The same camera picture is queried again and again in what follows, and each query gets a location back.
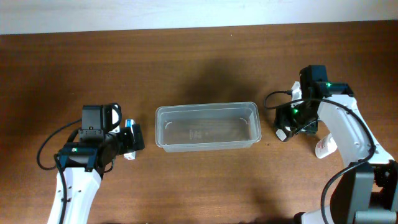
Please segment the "white blue medicine box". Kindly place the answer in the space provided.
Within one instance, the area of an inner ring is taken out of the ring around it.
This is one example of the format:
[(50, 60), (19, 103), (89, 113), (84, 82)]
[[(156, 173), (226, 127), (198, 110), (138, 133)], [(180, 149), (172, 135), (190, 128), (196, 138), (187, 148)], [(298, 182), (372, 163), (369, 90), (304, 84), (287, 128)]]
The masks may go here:
[[(126, 121), (125, 121), (126, 128), (131, 128), (133, 124), (135, 124), (135, 121), (133, 119), (126, 119)], [(124, 153), (123, 156), (125, 159), (131, 161), (136, 158), (136, 152), (127, 152), (127, 153)]]

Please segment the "dark bottle white cap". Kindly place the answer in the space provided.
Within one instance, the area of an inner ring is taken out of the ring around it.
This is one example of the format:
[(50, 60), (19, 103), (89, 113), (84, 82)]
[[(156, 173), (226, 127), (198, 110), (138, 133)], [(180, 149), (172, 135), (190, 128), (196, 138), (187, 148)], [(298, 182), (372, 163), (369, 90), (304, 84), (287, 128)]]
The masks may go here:
[(275, 131), (276, 136), (282, 142), (287, 142), (290, 138), (294, 136), (294, 132), (289, 126), (283, 126), (281, 128), (277, 128)]

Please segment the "white spray bottle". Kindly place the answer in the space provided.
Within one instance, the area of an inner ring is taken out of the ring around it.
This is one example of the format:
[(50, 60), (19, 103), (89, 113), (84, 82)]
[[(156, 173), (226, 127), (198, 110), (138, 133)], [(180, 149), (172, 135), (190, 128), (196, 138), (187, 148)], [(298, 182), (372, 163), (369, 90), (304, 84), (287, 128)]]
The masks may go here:
[(324, 157), (334, 153), (337, 148), (338, 146), (330, 133), (317, 142), (317, 145), (315, 146), (315, 155), (319, 159), (323, 159)]

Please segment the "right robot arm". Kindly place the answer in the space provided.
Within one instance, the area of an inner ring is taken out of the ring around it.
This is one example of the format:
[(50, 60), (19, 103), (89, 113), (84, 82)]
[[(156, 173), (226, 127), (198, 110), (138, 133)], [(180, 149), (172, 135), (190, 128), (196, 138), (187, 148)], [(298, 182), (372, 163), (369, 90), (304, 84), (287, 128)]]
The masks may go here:
[(316, 133), (321, 121), (345, 167), (324, 186), (320, 209), (297, 213), (293, 222), (397, 223), (397, 161), (368, 128), (352, 89), (330, 82), (324, 65), (309, 65), (299, 75), (286, 91), (292, 100), (274, 108), (276, 135), (286, 142)]

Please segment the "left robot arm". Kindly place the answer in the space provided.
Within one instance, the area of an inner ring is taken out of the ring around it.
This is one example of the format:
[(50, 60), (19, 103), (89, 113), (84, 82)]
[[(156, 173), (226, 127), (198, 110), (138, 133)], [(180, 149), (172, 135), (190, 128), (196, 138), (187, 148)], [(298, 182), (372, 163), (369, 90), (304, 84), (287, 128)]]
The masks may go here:
[(136, 158), (145, 148), (141, 127), (133, 119), (122, 123), (117, 103), (85, 105), (81, 127), (54, 155), (57, 185), (49, 223), (86, 223), (105, 173), (118, 156)]

